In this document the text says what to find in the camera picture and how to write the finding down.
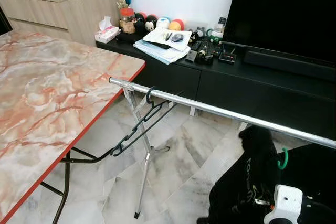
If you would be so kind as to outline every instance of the black tv cabinet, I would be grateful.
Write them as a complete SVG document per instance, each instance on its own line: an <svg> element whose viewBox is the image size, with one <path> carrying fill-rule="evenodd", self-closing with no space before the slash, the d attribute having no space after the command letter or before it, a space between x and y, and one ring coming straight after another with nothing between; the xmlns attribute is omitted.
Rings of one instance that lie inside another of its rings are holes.
<svg viewBox="0 0 336 224"><path fill-rule="evenodd" d="M97 47L144 59L146 66L134 82L205 102L224 109L336 139L335 83L280 70L214 60L198 65L184 59L165 65L113 40Z"/></svg>

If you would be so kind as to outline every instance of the chrome pole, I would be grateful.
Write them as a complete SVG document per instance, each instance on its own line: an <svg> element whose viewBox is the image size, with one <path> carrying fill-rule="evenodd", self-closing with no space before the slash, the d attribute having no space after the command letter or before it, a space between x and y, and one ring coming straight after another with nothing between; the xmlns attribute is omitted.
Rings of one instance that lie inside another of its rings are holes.
<svg viewBox="0 0 336 224"><path fill-rule="evenodd" d="M109 79L110 83L119 85L121 87L132 87L135 91L139 91L142 93L147 93L149 88L142 86L142 85L138 85L136 83L133 82L128 82L128 81L123 81L123 80L118 80L115 78L110 78ZM286 126L282 126L279 124L275 124L275 123L271 123L271 122L267 122L258 118L253 118L251 116L247 116L247 115L243 115L243 114L239 114L230 110L225 110L222 108L218 108L203 102L197 102L191 99L187 99L187 98L183 98L183 97L179 97L177 95L174 94L169 94L160 90L153 90L151 92L151 95L155 96L155 97L159 97L162 99L166 99L172 102L176 102L176 103L180 103L183 105L187 105L190 107L195 107L196 109L200 109L203 111L207 111L213 114L217 114L220 116L224 116L227 118L232 118L232 119L237 119L246 123L250 123L250 124L254 124L254 125L258 125L261 127L265 127L267 129L270 129L272 131L277 131L277 132L281 132L293 137L297 137L303 140L306 140L308 142L311 143L316 143L316 144L320 144L320 145L324 145L333 149L336 149L336 141L328 139L326 137L322 137L322 136L317 136L317 135L313 135L307 132L303 132L303 131L298 131Z"/></svg>

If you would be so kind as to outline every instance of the metal tripod stand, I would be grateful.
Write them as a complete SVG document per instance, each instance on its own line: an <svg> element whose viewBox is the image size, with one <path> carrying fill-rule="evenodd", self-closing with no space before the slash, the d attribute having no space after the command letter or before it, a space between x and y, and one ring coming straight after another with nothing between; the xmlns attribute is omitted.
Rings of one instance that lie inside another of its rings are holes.
<svg viewBox="0 0 336 224"><path fill-rule="evenodd" d="M134 89L132 88L132 86L128 86L128 85L122 85L122 88L124 90L124 95L125 95L128 103L131 107L135 122L139 123L139 121L141 120L141 114L140 114L140 112L137 108L138 105L137 105L137 101L135 100ZM145 127L144 127L143 123L140 123L139 128L140 128L141 133L143 133L145 131ZM143 134L142 140L143 140L143 143L145 145L146 155L145 155L145 164L144 164L144 169L143 169L143 175L142 175L142 181L141 181L141 190L140 190L138 206L137 206L137 208L135 210L135 214L134 214L135 219L138 219L138 217L140 215L140 212L141 212L141 203L142 203L142 198L143 198L143 191L144 191L144 188L145 188L148 169L149 169L151 160L153 158L153 155L155 153L167 152L170 149L169 146L166 146L165 148L161 148L161 149L155 149L153 146L151 146L146 133Z"/></svg>

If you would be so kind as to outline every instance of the marble floor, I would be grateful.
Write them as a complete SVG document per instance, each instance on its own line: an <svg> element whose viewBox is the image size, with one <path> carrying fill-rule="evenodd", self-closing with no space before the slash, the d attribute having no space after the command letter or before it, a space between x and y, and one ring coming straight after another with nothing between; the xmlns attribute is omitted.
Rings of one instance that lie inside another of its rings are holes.
<svg viewBox="0 0 336 224"><path fill-rule="evenodd" d="M137 93L137 100L142 96ZM202 111L192 117L189 110L177 105L148 133L151 145L171 149L156 154L151 163L138 220L134 211L145 157L141 141L118 157L108 156L96 164L71 164L69 196L58 223L195 224L198 217L206 216L212 186L243 153L238 138L240 123ZM133 126L127 101L120 97L76 147L98 156ZM279 152L283 146L306 144L279 133L273 136ZM71 156L83 157L73 151ZM63 190L64 164L57 165L45 182ZM39 186L8 223L52 223L60 200Z"/></svg>

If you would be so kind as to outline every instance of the soundbar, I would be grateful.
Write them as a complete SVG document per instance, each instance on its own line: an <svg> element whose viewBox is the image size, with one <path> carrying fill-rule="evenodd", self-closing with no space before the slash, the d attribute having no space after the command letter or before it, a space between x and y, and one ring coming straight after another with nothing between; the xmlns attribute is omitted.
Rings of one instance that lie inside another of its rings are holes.
<svg viewBox="0 0 336 224"><path fill-rule="evenodd" d="M244 62L336 82L336 67L330 62L260 48L247 48Z"/></svg>

